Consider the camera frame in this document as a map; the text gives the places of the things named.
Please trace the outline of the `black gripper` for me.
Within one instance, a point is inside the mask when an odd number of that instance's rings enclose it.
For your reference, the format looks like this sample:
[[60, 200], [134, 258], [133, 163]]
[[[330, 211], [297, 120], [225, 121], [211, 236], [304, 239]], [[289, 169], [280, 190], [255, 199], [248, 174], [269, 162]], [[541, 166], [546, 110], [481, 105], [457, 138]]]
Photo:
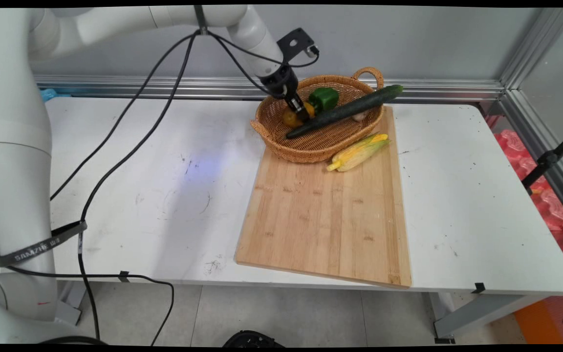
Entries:
[[311, 118], [310, 103], [297, 96], [299, 81], [291, 67], [281, 66], [274, 73], [261, 77], [261, 84], [270, 96], [286, 99], [286, 104], [298, 123], [304, 123]]

